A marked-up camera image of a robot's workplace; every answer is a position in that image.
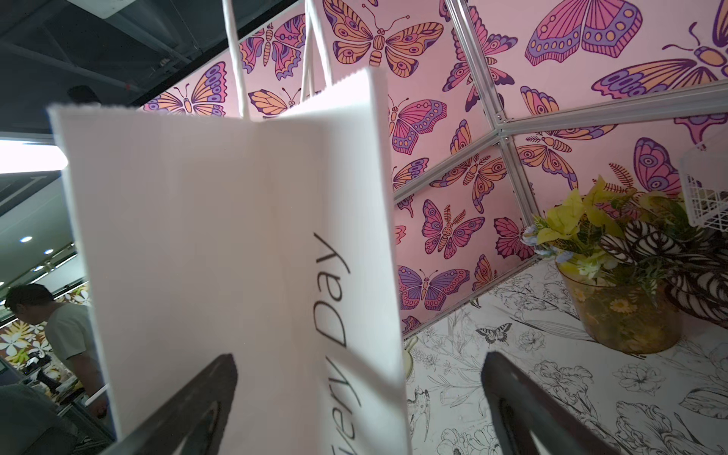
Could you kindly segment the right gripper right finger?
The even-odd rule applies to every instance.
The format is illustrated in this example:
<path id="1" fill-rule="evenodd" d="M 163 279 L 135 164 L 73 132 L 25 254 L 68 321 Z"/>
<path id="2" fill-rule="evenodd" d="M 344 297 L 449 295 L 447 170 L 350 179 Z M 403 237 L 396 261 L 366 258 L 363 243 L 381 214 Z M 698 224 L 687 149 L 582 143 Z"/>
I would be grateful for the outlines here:
<path id="1" fill-rule="evenodd" d="M 616 453 L 503 354 L 486 355 L 481 381 L 502 453 Z"/>

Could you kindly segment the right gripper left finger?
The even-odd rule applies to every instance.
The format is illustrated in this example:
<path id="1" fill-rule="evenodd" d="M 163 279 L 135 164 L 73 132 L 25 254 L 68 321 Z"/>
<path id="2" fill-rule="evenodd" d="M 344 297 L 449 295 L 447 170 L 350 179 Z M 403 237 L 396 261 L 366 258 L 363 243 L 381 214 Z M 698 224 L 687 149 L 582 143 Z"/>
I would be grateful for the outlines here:
<path id="1" fill-rule="evenodd" d="M 232 354 L 218 356 L 106 454 L 217 454 L 238 381 Z"/>

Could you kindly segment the white paper bag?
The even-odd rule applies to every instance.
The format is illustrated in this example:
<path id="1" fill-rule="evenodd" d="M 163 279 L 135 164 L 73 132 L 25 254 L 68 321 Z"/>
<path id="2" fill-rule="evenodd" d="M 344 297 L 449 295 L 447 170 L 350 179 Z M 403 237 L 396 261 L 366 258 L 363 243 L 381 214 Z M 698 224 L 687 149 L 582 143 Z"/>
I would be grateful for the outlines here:
<path id="1" fill-rule="evenodd" d="M 411 452 L 386 98 L 364 69 L 268 121 L 49 108 L 117 441 L 232 354 L 217 454 Z"/>

